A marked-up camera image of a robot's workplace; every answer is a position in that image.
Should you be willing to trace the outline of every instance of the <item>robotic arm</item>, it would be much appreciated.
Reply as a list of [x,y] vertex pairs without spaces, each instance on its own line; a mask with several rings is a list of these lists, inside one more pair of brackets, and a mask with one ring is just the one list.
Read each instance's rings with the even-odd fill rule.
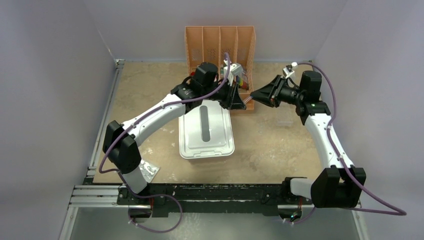
[[[315,142],[321,165],[324,168],[315,181],[302,177],[286,177],[285,186],[289,195],[302,196],[311,199],[317,208],[351,208],[358,204],[361,189],[352,182],[339,162],[336,153],[327,136],[327,125],[331,120],[327,104],[320,100],[321,74],[315,71],[304,71],[300,85],[289,86],[293,83],[294,68],[296,64],[288,65],[283,69],[283,76],[277,75],[266,86],[253,91],[250,96],[254,101],[266,106],[278,108],[281,102],[296,105],[296,113],[302,124],[306,126]],[[233,79],[242,70],[239,64],[231,64],[228,82],[224,87],[211,95],[208,100],[218,101],[224,109],[246,109],[238,93],[238,85],[233,84]],[[134,125],[141,117],[148,115],[139,124],[132,128],[115,145],[109,154],[109,159],[120,170],[123,178],[131,190],[138,194],[146,188],[139,164],[141,162],[138,147],[155,131],[163,125],[180,117],[192,109],[200,106],[202,101],[184,102],[204,96],[218,87],[221,80],[217,80],[218,68],[212,63],[204,62],[199,65],[193,77],[186,78],[181,84],[171,90],[161,102],[141,115],[119,124],[112,121],[106,129],[103,151],[106,152],[112,142],[124,131]],[[165,106],[170,102],[181,103]],[[162,107],[161,110],[151,113],[153,109]],[[363,168],[355,168],[352,161],[346,156],[337,138],[334,129],[330,129],[335,145],[343,154],[345,163],[350,167],[350,172],[363,185],[366,175]]]

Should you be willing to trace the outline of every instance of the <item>crumpled foil wrapper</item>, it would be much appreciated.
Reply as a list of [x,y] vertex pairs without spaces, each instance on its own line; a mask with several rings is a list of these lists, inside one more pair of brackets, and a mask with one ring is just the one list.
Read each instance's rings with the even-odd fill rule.
[[141,174],[143,174],[144,179],[151,183],[153,178],[156,176],[156,174],[159,172],[160,167],[157,167],[145,160],[141,160],[140,165],[138,166],[141,170]]

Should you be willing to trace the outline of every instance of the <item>beige table surface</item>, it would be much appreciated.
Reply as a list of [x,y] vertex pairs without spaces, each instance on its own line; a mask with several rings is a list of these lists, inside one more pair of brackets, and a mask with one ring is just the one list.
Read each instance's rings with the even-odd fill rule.
[[[282,74],[284,63],[254,63],[253,87]],[[296,71],[299,84],[302,71]],[[187,76],[185,62],[126,62],[110,119],[119,123],[136,117],[160,100]],[[235,151],[230,156],[186,160],[179,152],[178,119],[152,134],[140,147],[144,160],[160,167],[154,183],[281,183],[285,177],[315,179],[321,164],[315,144],[292,106],[293,125],[277,126],[277,108],[258,102],[254,113],[231,114]],[[114,167],[108,160],[104,169]],[[114,172],[96,173],[94,183],[121,183]]]

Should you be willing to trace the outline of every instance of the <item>white lid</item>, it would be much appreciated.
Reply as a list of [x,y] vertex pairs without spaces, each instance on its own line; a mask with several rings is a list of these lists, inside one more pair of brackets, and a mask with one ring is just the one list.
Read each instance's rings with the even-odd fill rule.
[[234,152],[230,112],[217,101],[179,117],[179,154],[185,159],[228,156]]

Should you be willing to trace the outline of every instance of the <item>white backdrop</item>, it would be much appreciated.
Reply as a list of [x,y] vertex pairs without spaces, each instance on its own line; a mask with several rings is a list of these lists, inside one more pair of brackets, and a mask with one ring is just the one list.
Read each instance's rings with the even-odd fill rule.
[[0,1],[0,239],[59,237],[114,74],[82,0]]
[[185,26],[255,26],[257,61],[316,57],[346,0],[84,0],[113,56],[186,59]]
[[366,187],[408,213],[367,213],[370,239],[424,239],[423,12],[419,0],[349,0],[316,58],[335,88],[344,150]]

